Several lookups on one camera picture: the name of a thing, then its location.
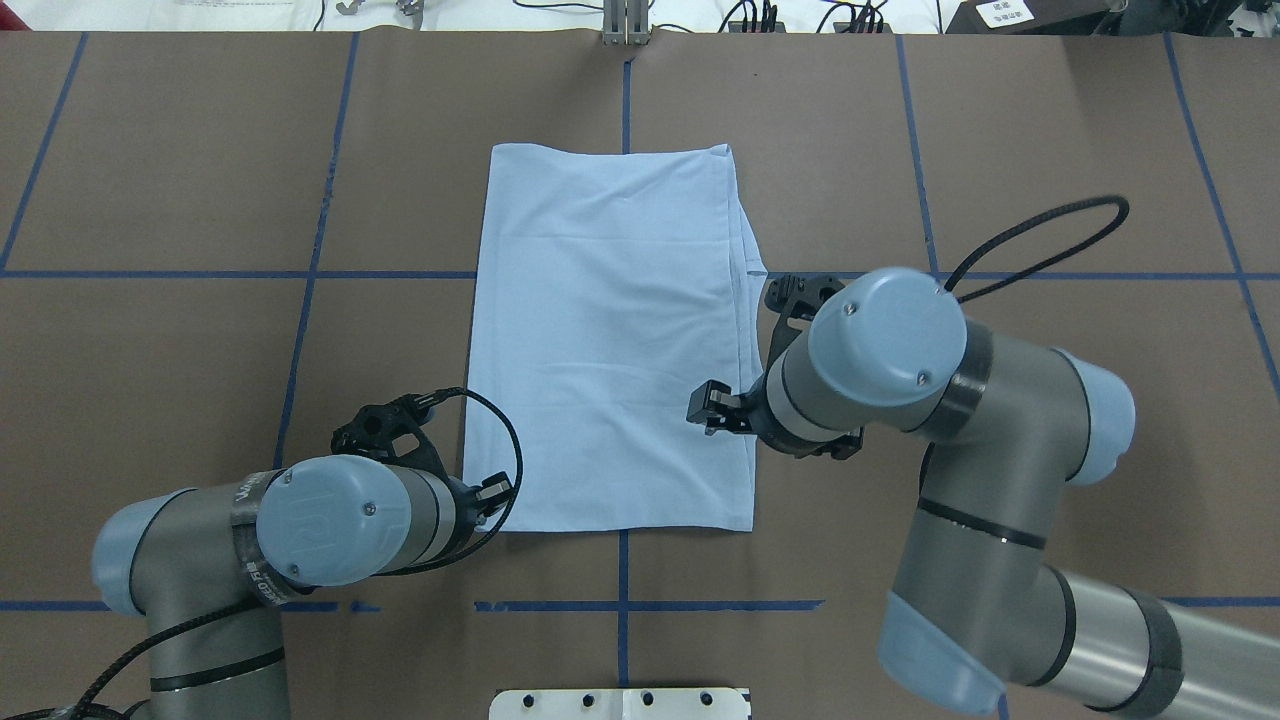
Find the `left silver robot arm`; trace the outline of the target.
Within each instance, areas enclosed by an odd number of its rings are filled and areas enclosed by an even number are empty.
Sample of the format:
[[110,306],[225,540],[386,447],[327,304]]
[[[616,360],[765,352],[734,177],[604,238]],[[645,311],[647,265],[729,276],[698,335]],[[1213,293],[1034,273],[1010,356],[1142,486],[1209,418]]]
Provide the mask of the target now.
[[495,533],[518,495],[500,471],[468,486],[442,469],[356,455],[314,457],[237,483],[182,488],[111,515],[91,575],[147,638],[82,696],[150,657],[148,698],[128,719],[288,719],[282,609],[321,588],[445,568]]

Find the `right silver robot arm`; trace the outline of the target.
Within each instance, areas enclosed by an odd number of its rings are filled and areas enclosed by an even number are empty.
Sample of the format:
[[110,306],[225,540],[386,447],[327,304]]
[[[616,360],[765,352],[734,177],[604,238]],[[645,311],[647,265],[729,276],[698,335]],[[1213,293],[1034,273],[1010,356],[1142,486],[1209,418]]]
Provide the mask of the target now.
[[742,393],[708,380],[687,420],[792,457],[855,454],[881,424],[927,441],[877,655],[913,694],[993,714],[1009,685],[1116,719],[1275,719],[1277,641],[1053,568],[1065,489],[1108,477],[1137,428],[1114,373],[969,319],[891,266],[801,296]]

